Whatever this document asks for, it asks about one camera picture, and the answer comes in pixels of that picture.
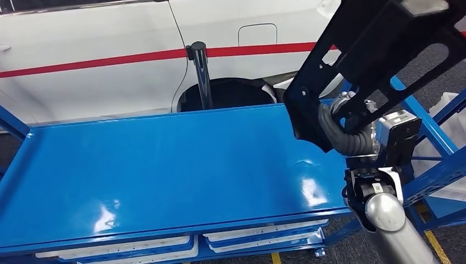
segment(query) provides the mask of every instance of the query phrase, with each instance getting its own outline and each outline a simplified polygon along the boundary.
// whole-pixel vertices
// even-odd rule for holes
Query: blue metal cart
[[[396,77],[392,86],[404,88]],[[458,150],[438,125],[464,96],[433,118],[414,97],[404,102],[442,154],[404,186],[411,211],[466,174],[466,148]],[[223,253],[201,236],[351,213],[341,197],[344,157],[296,140],[283,104],[34,127],[0,110],[2,127],[23,140],[0,181],[6,263],[59,262],[32,254],[178,236],[197,239],[197,256],[164,263],[322,249],[359,228],[352,222],[327,238],[319,229],[314,239]],[[466,219],[465,207],[439,215],[426,202],[437,218],[416,218],[419,231]]]

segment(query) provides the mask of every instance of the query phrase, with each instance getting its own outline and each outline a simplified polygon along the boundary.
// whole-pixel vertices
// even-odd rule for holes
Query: blue tray
[[[345,168],[283,104],[32,127],[0,181],[0,254],[347,214]]]

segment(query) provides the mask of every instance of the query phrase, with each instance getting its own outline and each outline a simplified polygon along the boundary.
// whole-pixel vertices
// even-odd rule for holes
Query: gray floor
[[[420,75],[427,70],[433,68],[441,58],[445,58],[447,51],[442,47],[435,46],[411,63],[406,69],[399,73],[399,77],[405,84],[412,83]],[[466,62],[462,62],[452,68],[443,76],[431,82],[426,88],[418,91],[415,96],[419,102],[425,107],[430,108],[439,100],[443,92],[460,92],[466,88]],[[373,99],[378,102],[383,102],[383,97],[376,93]],[[15,154],[15,150],[19,147],[19,142],[9,135],[0,135],[0,164],[8,164]],[[333,219],[330,225],[326,228],[326,234],[339,229],[343,224],[348,222],[348,218]],[[466,227],[448,227],[434,230],[439,243],[443,247],[448,258],[453,264],[466,263]],[[280,254],[281,261],[284,264],[299,264],[299,263],[337,263],[337,264],[353,264],[353,263],[382,263],[374,251],[372,245],[366,239],[363,233],[355,234],[338,244],[329,247],[325,257],[316,258],[310,250],[301,250],[293,252],[282,252]],[[203,261],[205,264],[221,264],[221,263],[272,263],[271,256],[250,256],[241,258],[227,258],[214,261]]]

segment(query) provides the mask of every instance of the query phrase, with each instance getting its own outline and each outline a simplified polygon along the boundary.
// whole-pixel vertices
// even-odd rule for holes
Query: car body
[[[3,13],[0,105],[28,124],[177,112],[197,84],[186,45],[206,43],[211,79],[291,73],[339,4],[124,0]]]

